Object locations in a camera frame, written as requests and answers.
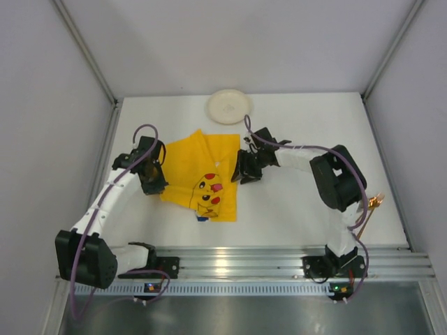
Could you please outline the cream round plate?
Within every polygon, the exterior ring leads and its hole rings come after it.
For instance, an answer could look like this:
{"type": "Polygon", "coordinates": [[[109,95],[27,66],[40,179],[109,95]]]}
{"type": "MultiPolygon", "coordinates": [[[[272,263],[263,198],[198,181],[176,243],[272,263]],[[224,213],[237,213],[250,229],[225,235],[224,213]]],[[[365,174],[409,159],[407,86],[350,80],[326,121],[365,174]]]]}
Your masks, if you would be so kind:
{"type": "Polygon", "coordinates": [[[237,89],[222,89],[214,92],[205,104],[206,115],[223,125],[240,123],[253,110],[252,100],[237,89]]]}

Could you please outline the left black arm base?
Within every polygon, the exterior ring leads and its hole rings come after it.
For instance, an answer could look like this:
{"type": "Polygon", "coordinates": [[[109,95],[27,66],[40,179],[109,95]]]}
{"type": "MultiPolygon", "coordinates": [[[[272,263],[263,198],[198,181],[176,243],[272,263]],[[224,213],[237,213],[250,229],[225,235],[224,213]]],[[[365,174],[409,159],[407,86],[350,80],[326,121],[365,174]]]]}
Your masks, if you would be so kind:
{"type": "Polygon", "coordinates": [[[155,269],[165,272],[171,279],[177,279],[180,269],[180,258],[171,256],[158,256],[155,269]]]}

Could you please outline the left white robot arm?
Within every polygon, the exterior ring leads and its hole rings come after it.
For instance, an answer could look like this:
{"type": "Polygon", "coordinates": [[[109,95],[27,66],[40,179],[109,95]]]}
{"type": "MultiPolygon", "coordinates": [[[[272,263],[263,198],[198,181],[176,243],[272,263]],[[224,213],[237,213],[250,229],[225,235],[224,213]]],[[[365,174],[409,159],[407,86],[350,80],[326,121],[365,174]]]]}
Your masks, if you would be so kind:
{"type": "Polygon", "coordinates": [[[142,136],[135,149],[116,157],[85,215],[55,237],[62,279],[106,289],[116,276],[156,268],[155,247],[124,236],[137,225],[122,212],[134,195],[159,195],[168,185],[159,161],[165,150],[162,141],[142,136]]]}

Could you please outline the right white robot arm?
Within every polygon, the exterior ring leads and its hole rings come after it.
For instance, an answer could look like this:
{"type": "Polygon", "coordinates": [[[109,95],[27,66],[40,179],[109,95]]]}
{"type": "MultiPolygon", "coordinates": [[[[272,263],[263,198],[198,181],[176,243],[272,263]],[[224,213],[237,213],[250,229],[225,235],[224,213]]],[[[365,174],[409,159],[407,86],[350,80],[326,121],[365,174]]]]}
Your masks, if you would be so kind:
{"type": "Polygon", "coordinates": [[[356,213],[367,205],[367,181],[349,150],[341,144],[333,148],[292,145],[276,141],[268,128],[249,131],[246,149],[237,153],[232,182],[247,184],[261,180],[268,166],[294,168],[313,176],[318,194],[329,211],[328,239],[324,262],[337,271],[358,255],[352,230],[359,226],[356,213]]]}

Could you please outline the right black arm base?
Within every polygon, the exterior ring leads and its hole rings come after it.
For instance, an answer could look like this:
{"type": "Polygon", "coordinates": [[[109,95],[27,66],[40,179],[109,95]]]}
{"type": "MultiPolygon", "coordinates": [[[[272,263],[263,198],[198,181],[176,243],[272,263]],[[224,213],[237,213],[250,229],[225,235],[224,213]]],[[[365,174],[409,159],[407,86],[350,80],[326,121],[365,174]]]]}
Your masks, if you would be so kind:
{"type": "Polygon", "coordinates": [[[342,258],[328,255],[305,256],[302,258],[304,276],[315,281],[333,278],[361,279],[366,272],[363,256],[354,255],[342,258]]]}

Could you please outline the gold spoon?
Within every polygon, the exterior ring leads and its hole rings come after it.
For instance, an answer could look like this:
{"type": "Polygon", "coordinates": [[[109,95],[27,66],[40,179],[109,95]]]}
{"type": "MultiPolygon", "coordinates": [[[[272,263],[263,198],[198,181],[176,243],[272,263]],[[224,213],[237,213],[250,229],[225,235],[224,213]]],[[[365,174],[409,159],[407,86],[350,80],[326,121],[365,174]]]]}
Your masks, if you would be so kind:
{"type": "Polygon", "coordinates": [[[362,237],[363,232],[365,231],[367,223],[369,222],[372,214],[374,213],[374,211],[378,207],[381,206],[381,204],[383,203],[384,198],[385,198],[385,194],[384,193],[378,193],[377,195],[375,195],[374,197],[371,197],[368,200],[368,209],[367,209],[366,219],[364,220],[364,223],[360,226],[360,230],[356,233],[356,237],[358,239],[360,239],[362,237]]]}

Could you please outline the yellow Pikachu placemat cloth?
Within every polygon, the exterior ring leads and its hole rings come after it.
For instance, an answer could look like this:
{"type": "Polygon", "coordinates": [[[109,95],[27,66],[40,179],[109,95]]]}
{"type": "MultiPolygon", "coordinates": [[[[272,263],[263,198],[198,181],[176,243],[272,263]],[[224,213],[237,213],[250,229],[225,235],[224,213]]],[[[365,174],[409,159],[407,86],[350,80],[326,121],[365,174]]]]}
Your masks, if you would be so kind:
{"type": "Polygon", "coordinates": [[[162,172],[168,185],[161,200],[193,210],[198,221],[235,222],[237,184],[231,177],[240,136],[206,135],[198,129],[166,149],[162,172]]]}

